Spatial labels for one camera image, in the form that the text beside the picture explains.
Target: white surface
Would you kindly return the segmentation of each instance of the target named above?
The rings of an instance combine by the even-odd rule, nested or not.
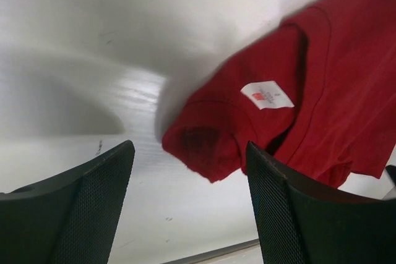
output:
[[[110,263],[255,239],[246,177],[210,185],[158,140],[219,63],[308,1],[0,0],[1,191],[129,138],[137,154]]]

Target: red fabric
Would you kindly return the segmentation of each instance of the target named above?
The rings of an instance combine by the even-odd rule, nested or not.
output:
[[[294,108],[240,90],[274,80]],[[396,0],[320,0],[242,50],[193,94],[163,148],[211,182],[244,171],[249,140],[325,184],[380,177],[396,142]]]

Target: red t-shirt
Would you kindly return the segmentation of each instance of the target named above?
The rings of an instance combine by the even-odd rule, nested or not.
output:
[[[188,99],[163,148],[215,182],[244,171],[250,140],[333,187],[380,177],[396,142],[396,0],[320,0],[285,20]]]

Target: white label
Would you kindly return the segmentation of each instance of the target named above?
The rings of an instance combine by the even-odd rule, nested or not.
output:
[[[295,106],[286,93],[273,80],[249,83],[242,88],[241,92],[259,109],[293,108]]]

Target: red logo on label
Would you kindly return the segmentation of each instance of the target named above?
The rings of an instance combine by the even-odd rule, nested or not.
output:
[[[263,94],[261,94],[261,93],[255,93],[252,96],[256,100],[265,100],[265,96]]]

